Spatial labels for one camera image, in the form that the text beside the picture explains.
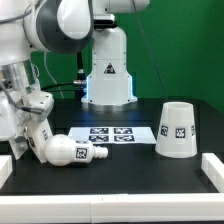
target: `white paper sheet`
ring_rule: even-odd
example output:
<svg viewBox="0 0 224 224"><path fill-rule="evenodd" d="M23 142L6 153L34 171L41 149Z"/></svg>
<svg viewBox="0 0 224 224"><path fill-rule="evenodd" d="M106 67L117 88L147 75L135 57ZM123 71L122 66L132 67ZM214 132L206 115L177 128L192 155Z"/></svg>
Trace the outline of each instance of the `white paper sheet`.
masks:
<svg viewBox="0 0 224 224"><path fill-rule="evenodd" d="M156 144L150 127L73 127L69 136L93 144Z"/></svg>

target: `black table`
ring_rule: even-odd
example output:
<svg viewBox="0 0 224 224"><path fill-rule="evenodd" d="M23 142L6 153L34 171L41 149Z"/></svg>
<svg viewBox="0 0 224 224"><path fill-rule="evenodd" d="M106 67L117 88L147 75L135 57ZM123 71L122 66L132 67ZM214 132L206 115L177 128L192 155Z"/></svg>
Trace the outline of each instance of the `black table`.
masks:
<svg viewBox="0 0 224 224"><path fill-rule="evenodd" d="M140 99L137 108L103 113L83 110L73 100L56 101L49 117L54 134L68 134L71 127L151 127L157 136L163 99ZM224 116L201 100L178 99L194 105L198 154L188 159L158 155L154 145L105 144L108 158L90 164L55 167L41 164L28 150L13 159L13 173L0 195L84 195L145 193L217 193L201 171L202 153L212 152L224 159ZM0 155L12 154L1 143Z"/></svg>

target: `upside-down cup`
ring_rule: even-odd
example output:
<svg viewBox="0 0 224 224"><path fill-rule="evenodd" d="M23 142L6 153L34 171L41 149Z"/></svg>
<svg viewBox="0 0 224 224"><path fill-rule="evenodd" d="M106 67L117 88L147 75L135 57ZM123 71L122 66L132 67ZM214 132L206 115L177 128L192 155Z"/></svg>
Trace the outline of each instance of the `upside-down cup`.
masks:
<svg viewBox="0 0 224 224"><path fill-rule="evenodd" d="M171 158L188 158L197 154L192 104L185 102L164 103L156 152Z"/></svg>

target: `yellow triangle sticker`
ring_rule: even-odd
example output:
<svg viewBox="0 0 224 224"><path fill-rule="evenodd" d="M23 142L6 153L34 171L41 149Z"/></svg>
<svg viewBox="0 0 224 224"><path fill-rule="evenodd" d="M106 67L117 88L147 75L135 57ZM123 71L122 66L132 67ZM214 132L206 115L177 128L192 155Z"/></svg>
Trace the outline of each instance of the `yellow triangle sticker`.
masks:
<svg viewBox="0 0 224 224"><path fill-rule="evenodd" d="M114 67L111 63L107 66L104 74L116 74Z"/></svg>

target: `green backdrop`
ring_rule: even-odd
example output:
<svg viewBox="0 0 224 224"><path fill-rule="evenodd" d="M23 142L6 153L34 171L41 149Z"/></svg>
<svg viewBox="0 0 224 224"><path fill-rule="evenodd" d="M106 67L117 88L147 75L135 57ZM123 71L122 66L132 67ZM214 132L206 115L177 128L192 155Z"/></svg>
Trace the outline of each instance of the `green backdrop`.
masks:
<svg viewBox="0 0 224 224"><path fill-rule="evenodd" d="M139 13L168 97L203 99L224 113L224 1L151 0ZM139 98L163 97L152 60L134 14L116 15L128 37L128 71ZM91 71L91 44L84 50L86 73ZM52 84L41 52L32 53L41 86ZM57 82L76 79L76 56L47 54Z"/></svg>

